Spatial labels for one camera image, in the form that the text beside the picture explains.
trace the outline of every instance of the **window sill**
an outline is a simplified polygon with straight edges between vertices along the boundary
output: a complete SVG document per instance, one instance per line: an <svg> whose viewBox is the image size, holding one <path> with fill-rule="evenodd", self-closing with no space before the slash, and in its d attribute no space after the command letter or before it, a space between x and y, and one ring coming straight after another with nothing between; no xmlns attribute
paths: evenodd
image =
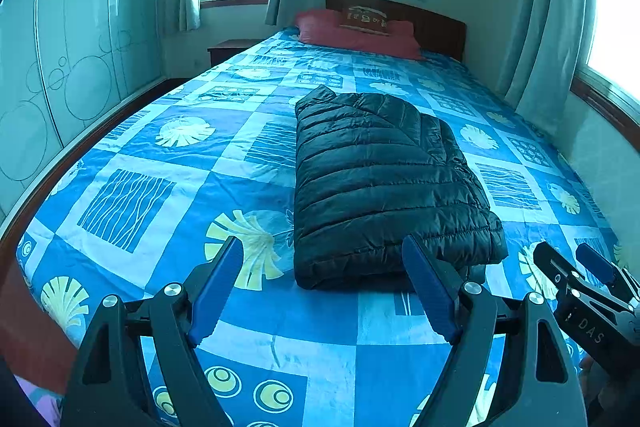
<svg viewBox="0 0 640 427"><path fill-rule="evenodd" d="M215 6L240 6L245 4L268 4L269 0L202 0L200 8L213 8Z"/></svg>
<svg viewBox="0 0 640 427"><path fill-rule="evenodd" d="M599 75L576 70L571 92L594 108L640 152L640 104Z"/></svg>

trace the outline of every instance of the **purple fabric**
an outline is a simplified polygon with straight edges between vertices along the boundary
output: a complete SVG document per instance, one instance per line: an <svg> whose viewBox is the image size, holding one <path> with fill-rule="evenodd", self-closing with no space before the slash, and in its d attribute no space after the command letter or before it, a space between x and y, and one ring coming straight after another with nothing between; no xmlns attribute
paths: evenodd
<svg viewBox="0 0 640 427"><path fill-rule="evenodd" d="M60 409L58 408L57 395L33 385L31 382L24 380L24 378L15 377L15 379L46 422L51 427L60 427Z"/></svg>

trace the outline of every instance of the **wooden bed frame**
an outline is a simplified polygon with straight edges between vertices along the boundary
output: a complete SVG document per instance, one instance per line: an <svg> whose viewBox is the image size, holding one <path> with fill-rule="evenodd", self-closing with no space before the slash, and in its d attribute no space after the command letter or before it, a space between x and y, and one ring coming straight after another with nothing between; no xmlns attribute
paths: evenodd
<svg viewBox="0 0 640 427"><path fill-rule="evenodd" d="M420 47L462 61L465 51L466 25L439 13L409 4L388 0L326 0L330 10L342 11L350 6L366 6L386 13L389 20L414 24L414 37Z"/></svg>

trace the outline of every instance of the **blue gripper pad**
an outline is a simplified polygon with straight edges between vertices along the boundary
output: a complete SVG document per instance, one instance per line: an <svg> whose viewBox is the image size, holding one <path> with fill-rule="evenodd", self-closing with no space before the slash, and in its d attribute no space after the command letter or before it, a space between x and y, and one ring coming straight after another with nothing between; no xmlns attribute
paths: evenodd
<svg viewBox="0 0 640 427"><path fill-rule="evenodd" d="M212 263L216 263L216 267L191 305L191 328L187 337L193 346L200 345L203 339L213 333L231 288L238 278L242 261L242 242L235 237L213 259Z"/></svg>
<svg viewBox="0 0 640 427"><path fill-rule="evenodd" d="M575 249L575 258L602 284L611 284L615 280L616 274L611 262L586 243L581 243Z"/></svg>
<svg viewBox="0 0 640 427"><path fill-rule="evenodd" d="M404 269L414 285L431 328L442 335L448 343L453 344L462 334L462 328L456 324L455 320L455 298L458 294L458 288L447 288L446 281L440 279L430 261L428 254L423 252L423 249L411 235L404 238L402 241Z"/></svg>

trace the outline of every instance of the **brown cushion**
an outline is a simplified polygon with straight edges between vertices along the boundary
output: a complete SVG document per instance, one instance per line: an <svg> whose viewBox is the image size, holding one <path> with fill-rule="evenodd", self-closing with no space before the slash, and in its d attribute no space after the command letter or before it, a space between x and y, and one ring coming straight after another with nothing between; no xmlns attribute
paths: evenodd
<svg viewBox="0 0 640 427"><path fill-rule="evenodd" d="M376 35L389 35L386 27L386 13L364 6L351 6L344 9L340 26Z"/></svg>

